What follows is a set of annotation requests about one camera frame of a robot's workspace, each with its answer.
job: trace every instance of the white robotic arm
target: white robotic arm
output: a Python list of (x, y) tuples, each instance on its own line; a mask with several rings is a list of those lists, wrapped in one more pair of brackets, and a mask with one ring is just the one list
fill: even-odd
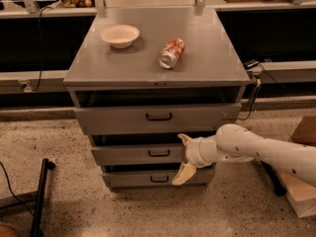
[(214, 136), (190, 138), (179, 134), (188, 163), (183, 163), (173, 180), (179, 186), (197, 168), (214, 162), (245, 162), (259, 159), (316, 187), (316, 147), (261, 137), (238, 124), (223, 125)]

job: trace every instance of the speckled floor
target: speckled floor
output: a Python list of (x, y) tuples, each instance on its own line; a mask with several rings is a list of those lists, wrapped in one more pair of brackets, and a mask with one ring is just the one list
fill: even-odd
[[(302, 117), (315, 116), (315, 110), (261, 110), (239, 123), (288, 140)], [(0, 111), (0, 145), (16, 194), (38, 188), (43, 157), (56, 164), (47, 180), (45, 237), (316, 236), (316, 216), (298, 218), (255, 161), (217, 164), (206, 189), (111, 193), (71, 111)], [(0, 198), (10, 196), (1, 170)], [(32, 217), (22, 206), (0, 210), (0, 222), (22, 237), (30, 235)]]

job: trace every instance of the white bowl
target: white bowl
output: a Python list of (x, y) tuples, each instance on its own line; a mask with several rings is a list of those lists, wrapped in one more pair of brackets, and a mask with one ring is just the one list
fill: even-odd
[(101, 39), (115, 48), (127, 48), (139, 36), (139, 30), (128, 25), (115, 25), (101, 31)]

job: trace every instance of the drawer handle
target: drawer handle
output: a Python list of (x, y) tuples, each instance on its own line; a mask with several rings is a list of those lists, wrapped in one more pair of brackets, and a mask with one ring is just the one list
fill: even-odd
[(150, 176), (150, 181), (152, 183), (168, 183), (169, 182), (169, 176), (166, 176), (165, 179), (161, 179), (161, 178), (159, 178), (159, 179), (156, 178), (155, 179), (152, 176)]
[(166, 153), (161, 153), (161, 154), (159, 154), (159, 153), (153, 153), (153, 152), (151, 152), (150, 150), (148, 150), (148, 155), (149, 155), (150, 157), (165, 157), (165, 156), (169, 156), (169, 155), (170, 155), (170, 150), (168, 149), (168, 150), (166, 151)]
[(151, 117), (149, 114), (146, 114), (146, 119), (148, 121), (168, 121), (172, 118), (172, 113), (169, 113), (168, 117), (165, 118), (157, 118), (157, 117)]

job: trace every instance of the cabinet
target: cabinet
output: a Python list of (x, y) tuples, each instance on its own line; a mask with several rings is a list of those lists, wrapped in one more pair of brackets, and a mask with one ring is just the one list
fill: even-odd
[[(159, 17), (164, 28), (154, 24)], [(186, 161), (177, 135), (210, 136), (237, 119), (249, 78), (214, 17), (212, 9), (196, 15), (188, 7), (110, 9), (96, 18), (64, 84), (110, 189), (172, 186)], [(114, 49), (99, 40), (103, 27), (122, 23), (140, 28), (131, 47)], [(174, 70), (157, 61), (169, 36), (187, 45)], [(207, 41), (197, 46), (200, 38)], [(214, 171), (215, 165), (199, 169), (188, 186), (206, 186)]]

